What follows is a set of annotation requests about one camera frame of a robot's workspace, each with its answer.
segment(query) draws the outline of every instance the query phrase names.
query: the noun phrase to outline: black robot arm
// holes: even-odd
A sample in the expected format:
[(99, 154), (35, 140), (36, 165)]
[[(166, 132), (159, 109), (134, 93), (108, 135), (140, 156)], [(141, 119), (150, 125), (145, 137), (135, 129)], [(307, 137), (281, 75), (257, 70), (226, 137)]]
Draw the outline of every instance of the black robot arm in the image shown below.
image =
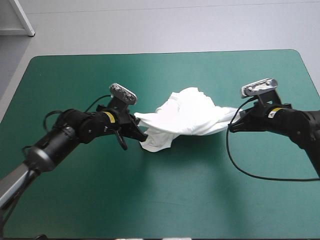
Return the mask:
[(275, 79), (263, 79), (242, 87), (242, 98), (255, 98), (254, 106), (240, 113), (229, 125), (232, 133), (268, 131), (290, 138), (307, 153), (320, 177), (320, 111), (292, 109), (282, 104), (275, 90)]
[[(19, 199), (26, 187), (41, 173), (55, 169), (80, 143), (88, 144), (97, 137), (114, 134), (126, 150), (124, 137), (139, 142), (147, 139), (138, 127), (139, 119), (128, 109), (136, 103), (136, 95), (117, 83), (110, 86), (110, 92), (109, 104), (99, 105), (95, 112), (75, 109), (62, 112), (52, 130), (29, 149), (26, 160), (0, 180), (0, 223), (3, 212)], [(4, 224), (0, 224), (0, 239)]]

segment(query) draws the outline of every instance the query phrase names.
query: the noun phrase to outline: black cable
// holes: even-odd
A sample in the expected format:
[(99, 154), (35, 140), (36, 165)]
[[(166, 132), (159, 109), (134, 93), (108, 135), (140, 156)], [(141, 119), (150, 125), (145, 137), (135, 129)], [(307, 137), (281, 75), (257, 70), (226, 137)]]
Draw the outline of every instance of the black cable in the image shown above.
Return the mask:
[[(247, 103), (255, 100), (255, 97), (250, 98), (249, 100), (247, 100), (246, 102), (244, 102), (243, 104), (241, 104), (241, 106), (236, 110), (233, 118), (230, 121), (230, 124), (232, 124), (232, 122), (234, 121), (234, 119), (236, 118), (238, 112), (240, 111), (240, 109), (246, 105)], [(226, 143), (226, 151), (228, 153), (229, 159), (232, 162), (232, 164), (234, 165), (234, 167), (236, 169), (238, 169), (240, 172), (242, 172), (245, 175), (248, 175), (249, 177), (255, 178), (255, 179), (263, 179), (263, 180), (269, 180), (269, 181), (282, 181), (282, 182), (313, 182), (313, 181), (320, 181), (320, 178), (276, 178), (276, 177), (266, 177), (266, 176), (259, 176), (259, 175), (254, 175), (252, 173), (249, 173), (243, 169), (241, 169), (236, 162), (234, 161), (234, 159), (231, 156), (231, 152), (229, 149), (229, 125), (228, 128), (226, 129), (226, 137), (225, 137), (225, 143)]]
[[(22, 152), (23, 154), (26, 156), (26, 152), (25, 150), (30, 148), (31, 146), (24, 146), (22, 148)], [(7, 213), (7, 215), (5, 216), (5, 219), (2, 221), (1, 225), (0, 225), (0, 233), (3, 232), (3, 229), (8, 221), (8, 219), (10, 218), (11, 214), (13, 213), (16, 205), (18, 204), (18, 201), (20, 199), (20, 197), (22, 196), (22, 194), (24, 193), (24, 191), (26, 190), (27, 188), (27, 183), (28, 183), (28, 179), (30, 177), (30, 173), (31, 173), (31, 168), (29, 167), (28, 171), (26, 172), (26, 175), (25, 175), (25, 178), (24, 178), (24, 181), (23, 181), (23, 184), (21, 185), (20, 187), (20, 190), (17, 192), (16, 194), (16, 197), (15, 199), (13, 200), (12, 202), (12, 205), (10, 207), (10, 210), (9, 212)]]
[(49, 113), (47, 113), (47, 114), (45, 115), (45, 117), (44, 117), (44, 119), (43, 119), (43, 128), (44, 128), (44, 130), (45, 130), (47, 133), (49, 132), (49, 130), (48, 130), (48, 128), (47, 128), (47, 118), (50, 117), (50, 116), (53, 115), (53, 114), (62, 114), (62, 111), (60, 111), (60, 110), (54, 110), (54, 111), (51, 111), (51, 112), (49, 112)]
[(106, 97), (111, 97), (111, 95), (104, 95), (104, 96), (101, 96), (101, 97), (97, 98), (84, 112), (88, 112), (89, 109), (90, 109), (96, 102), (98, 102), (100, 99), (103, 99), (103, 98), (106, 98)]

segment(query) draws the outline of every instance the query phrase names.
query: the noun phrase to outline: gray floor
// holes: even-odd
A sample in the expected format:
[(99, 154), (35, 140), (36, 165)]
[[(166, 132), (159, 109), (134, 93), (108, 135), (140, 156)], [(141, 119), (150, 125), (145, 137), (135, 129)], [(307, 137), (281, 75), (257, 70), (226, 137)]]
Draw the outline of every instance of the gray floor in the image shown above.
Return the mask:
[(0, 120), (39, 55), (295, 49), (320, 92), (320, 1), (20, 0), (34, 37), (0, 36)]

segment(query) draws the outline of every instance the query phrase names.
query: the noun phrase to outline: green tabletop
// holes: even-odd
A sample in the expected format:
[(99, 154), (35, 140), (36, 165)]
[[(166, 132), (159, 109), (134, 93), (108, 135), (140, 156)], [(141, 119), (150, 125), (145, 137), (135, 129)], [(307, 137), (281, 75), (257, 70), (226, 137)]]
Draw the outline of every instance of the green tabletop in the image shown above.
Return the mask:
[[(46, 113), (84, 111), (112, 83), (136, 93), (132, 113), (149, 113), (187, 87), (198, 87), (216, 105), (238, 107), (244, 102), (241, 86), (264, 78), (278, 80), (283, 103), (319, 109), (301, 56), (290, 49), (37, 56), (0, 124), (0, 177), (24, 160), (21, 147), (45, 134)], [(320, 182), (274, 182), (240, 173), (228, 159), (225, 134), (179, 136), (156, 153), (132, 139), (124, 151), (114, 135), (81, 144), (29, 187), (5, 236), (319, 238)], [(305, 152), (284, 136), (235, 133), (230, 148), (242, 168), (258, 175), (317, 176)]]

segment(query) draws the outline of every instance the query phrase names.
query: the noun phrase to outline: white cloth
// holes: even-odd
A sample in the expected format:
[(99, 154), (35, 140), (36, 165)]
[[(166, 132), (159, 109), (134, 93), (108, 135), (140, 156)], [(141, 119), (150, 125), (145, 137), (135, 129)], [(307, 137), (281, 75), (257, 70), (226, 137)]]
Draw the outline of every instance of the white cloth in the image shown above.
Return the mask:
[(226, 129), (236, 110), (215, 106), (197, 87), (189, 87), (179, 93), (173, 92), (154, 113), (136, 112), (134, 115), (140, 119), (139, 126), (148, 127), (145, 132), (148, 137), (141, 146), (158, 152), (170, 148), (179, 135), (210, 135)]

